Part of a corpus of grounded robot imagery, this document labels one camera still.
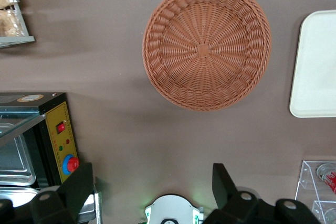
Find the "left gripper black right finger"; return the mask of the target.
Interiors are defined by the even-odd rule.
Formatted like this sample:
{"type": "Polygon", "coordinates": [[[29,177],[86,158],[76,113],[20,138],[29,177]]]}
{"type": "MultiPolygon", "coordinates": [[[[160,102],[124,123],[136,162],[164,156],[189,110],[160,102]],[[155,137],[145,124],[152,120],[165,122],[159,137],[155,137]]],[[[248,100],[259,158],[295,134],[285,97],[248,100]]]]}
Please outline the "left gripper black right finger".
{"type": "Polygon", "coordinates": [[[223,164],[213,164],[212,191],[217,203],[203,223],[319,223],[309,208],[293,199],[279,199],[274,206],[253,193],[239,191],[223,164]]]}

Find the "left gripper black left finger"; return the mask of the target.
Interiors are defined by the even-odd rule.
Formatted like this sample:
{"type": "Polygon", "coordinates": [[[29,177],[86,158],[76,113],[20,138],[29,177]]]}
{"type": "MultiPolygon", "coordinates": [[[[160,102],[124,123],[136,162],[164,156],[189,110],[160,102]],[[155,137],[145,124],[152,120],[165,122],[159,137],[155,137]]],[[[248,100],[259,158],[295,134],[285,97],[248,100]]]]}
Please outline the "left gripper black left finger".
{"type": "Polygon", "coordinates": [[[46,188],[24,205],[1,200],[1,223],[77,223],[92,192],[92,164],[82,163],[58,189],[46,188]]]}

